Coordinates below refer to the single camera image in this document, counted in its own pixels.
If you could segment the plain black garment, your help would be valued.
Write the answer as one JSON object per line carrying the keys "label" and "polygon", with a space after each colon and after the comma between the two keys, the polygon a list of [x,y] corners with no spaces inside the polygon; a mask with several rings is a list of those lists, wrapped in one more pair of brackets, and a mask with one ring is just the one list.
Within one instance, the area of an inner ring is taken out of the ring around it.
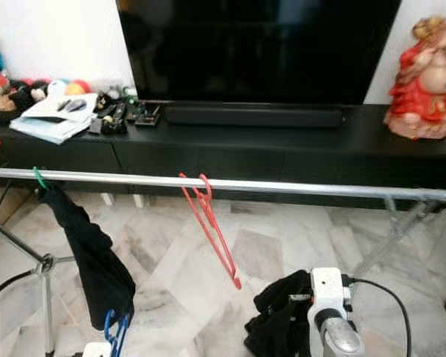
{"label": "plain black garment", "polygon": [[308,300],[290,295],[310,295],[311,276],[296,271],[279,279],[253,299],[259,315],[245,324],[244,346],[254,357],[311,357]]}

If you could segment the blue plastic hanger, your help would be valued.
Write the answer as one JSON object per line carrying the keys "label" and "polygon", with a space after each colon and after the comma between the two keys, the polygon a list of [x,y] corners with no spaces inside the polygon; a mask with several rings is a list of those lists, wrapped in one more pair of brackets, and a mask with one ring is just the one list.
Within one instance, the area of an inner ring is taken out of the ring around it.
{"label": "blue plastic hanger", "polygon": [[127,333],[130,329],[132,314],[118,315],[114,309],[108,310],[103,329],[105,340],[110,344],[109,357],[121,357]]}

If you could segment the red plastic hanger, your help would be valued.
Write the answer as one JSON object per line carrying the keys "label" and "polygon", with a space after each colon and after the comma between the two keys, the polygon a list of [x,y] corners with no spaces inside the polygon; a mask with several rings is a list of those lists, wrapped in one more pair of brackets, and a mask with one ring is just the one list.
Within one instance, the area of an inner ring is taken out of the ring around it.
{"label": "red plastic hanger", "polygon": [[237,277],[236,262],[234,262],[232,252],[230,252],[229,245],[223,237],[219,222],[217,222],[212,208],[212,186],[210,186],[205,174],[199,174],[199,179],[203,181],[203,190],[195,187],[182,187],[181,190],[190,205],[190,210],[195,214],[197,223],[202,228],[210,243],[210,247],[213,248],[214,254],[219,259],[230,281],[232,281],[234,288],[241,290],[242,283]]}

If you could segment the green plastic hanger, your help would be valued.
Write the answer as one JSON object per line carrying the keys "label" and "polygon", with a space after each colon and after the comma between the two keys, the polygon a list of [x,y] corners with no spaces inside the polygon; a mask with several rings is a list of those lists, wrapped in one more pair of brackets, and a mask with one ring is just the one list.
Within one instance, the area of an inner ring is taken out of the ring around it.
{"label": "green plastic hanger", "polygon": [[39,186],[42,187],[43,190],[47,190],[48,189],[48,183],[46,182],[46,180],[42,176],[42,173],[40,172],[39,168],[38,167],[33,167],[32,171],[33,171],[33,176],[35,176],[35,180],[37,181],[37,184],[39,184]]}

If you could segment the red laughing Buddha statue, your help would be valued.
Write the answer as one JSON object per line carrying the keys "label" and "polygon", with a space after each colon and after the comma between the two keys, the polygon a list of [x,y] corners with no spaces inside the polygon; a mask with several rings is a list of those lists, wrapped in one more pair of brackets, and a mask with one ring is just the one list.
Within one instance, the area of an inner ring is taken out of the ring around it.
{"label": "red laughing Buddha statue", "polygon": [[384,123],[409,138],[446,138],[446,18],[431,16],[413,26],[416,44],[399,57]]}

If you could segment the silver clothes rack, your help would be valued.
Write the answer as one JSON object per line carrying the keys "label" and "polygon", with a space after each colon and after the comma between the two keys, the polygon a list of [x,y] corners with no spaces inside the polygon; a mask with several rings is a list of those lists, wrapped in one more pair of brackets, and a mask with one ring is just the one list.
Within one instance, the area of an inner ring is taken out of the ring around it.
{"label": "silver clothes rack", "polygon": [[[116,173],[83,173],[82,171],[41,171],[46,181],[94,181],[94,183],[121,184],[122,186],[156,186],[156,187],[195,187],[203,188],[203,181],[199,178],[186,177],[160,177],[160,176],[129,176],[129,174]],[[35,179],[32,170],[0,169],[0,178],[3,179]],[[360,197],[370,199],[383,199],[387,210],[397,214],[394,205],[396,199],[413,200],[419,202],[421,210],[416,216],[407,215],[407,227],[400,229],[399,218],[392,219],[392,232],[394,237],[385,242],[383,247],[375,249],[369,260],[358,266],[356,276],[366,274],[378,258],[383,255],[392,243],[410,232],[410,229],[420,221],[426,213],[431,212],[438,205],[446,204],[446,190],[437,188],[403,188],[403,187],[367,187],[367,186],[335,186],[335,184],[302,184],[288,183],[288,181],[240,181],[227,179],[209,179],[212,191],[232,190],[243,193],[285,193],[299,195],[332,195],[344,197]],[[73,257],[54,257],[48,253],[41,255],[33,251],[29,245],[11,234],[0,225],[0,234],[13,247],[18,248],[36,263],[33,274],[42,282],[42,302],[44,312],[44,356],[54,356],[54,331],[52,317],[52,286],[51,274],[54,266],[59,263],[73,262]]]}

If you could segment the long black TV console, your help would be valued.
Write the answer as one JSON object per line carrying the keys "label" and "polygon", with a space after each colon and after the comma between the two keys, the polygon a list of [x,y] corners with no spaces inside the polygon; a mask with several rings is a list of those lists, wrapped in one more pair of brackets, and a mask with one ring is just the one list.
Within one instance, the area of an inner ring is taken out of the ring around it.
{"label": "long black TV console", "polygon": [[392,134],[386,113],[385,105],[355,106],[329,129],[162,122],[125,135],[77,134],[61,145],[0,126],[0,167],[446,190],[446,138]]}

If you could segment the large black television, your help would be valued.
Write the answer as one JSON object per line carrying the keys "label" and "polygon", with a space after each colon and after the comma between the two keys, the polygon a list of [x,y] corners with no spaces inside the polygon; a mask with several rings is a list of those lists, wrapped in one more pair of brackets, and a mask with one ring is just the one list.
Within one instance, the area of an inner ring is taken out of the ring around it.
{"label": "large black television", "polygon": [[145,100],[363,102],[402,0],[118,0]]}

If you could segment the small clear bottle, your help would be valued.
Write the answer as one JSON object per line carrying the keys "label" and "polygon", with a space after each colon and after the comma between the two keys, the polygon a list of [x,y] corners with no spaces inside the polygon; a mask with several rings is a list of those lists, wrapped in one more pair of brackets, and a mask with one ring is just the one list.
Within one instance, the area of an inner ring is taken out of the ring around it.
{"label": "small clear bottle", "polygon": [[128,103],[128,105],[130,106],[138,105],[139,103],[138,91],[137,88],[135,88],[135,86],[124,86],[122,92],[123,92],[123,97],[125,101]]}

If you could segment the black shirt with small logo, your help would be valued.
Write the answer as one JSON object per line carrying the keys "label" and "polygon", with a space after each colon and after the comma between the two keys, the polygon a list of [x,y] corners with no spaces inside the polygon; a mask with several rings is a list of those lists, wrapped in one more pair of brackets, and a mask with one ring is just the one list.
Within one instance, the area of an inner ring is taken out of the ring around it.
{"label": "black shirt with small logo", "polygon": [[91,221],[85,208],[54,184],[39,188],[37,197],[63,228],[83,285],[91,326],[102,331],[118,318],[132,317],[137,285],[115,254],[111,237]]}

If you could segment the orange ball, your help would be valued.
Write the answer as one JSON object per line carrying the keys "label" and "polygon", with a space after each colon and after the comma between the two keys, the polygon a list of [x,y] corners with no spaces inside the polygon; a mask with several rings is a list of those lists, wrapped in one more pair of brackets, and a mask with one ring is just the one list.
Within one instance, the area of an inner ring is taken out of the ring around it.
{"label": "orange ball", "polygon": [[90,85],[84,80],[71,80],[65,87],[66,95],[91,93]]}

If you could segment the stack of white papers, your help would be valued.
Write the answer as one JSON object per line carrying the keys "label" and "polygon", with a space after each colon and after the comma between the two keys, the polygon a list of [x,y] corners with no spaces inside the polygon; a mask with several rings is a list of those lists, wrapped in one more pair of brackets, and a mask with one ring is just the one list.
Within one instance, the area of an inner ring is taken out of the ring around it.
{"label": "stack of white papers", "polygon": [[9,127],[60,145],[90,127],[97,99],[97,93],[48,97],[13,119]]}

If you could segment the white ball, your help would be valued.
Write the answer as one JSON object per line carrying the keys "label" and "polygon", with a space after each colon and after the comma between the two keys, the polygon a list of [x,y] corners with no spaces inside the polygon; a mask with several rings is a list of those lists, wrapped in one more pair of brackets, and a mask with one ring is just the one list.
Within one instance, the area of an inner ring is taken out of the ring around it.
{"label": "white ball", "polygon": [[50,97],[66,95],[68,85],[69,84],[64,80],[50,81],[46,86],[47,95]]}

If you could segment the dark plush toy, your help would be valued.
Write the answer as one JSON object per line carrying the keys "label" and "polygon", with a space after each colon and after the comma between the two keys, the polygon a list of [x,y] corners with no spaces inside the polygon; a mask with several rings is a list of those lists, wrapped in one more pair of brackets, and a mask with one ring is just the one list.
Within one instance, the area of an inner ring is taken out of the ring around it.
{"label": "dark plush toy", "polygon": [[16,110],[26,110],[48,96],[50,80],[11,80],[8,97]]}

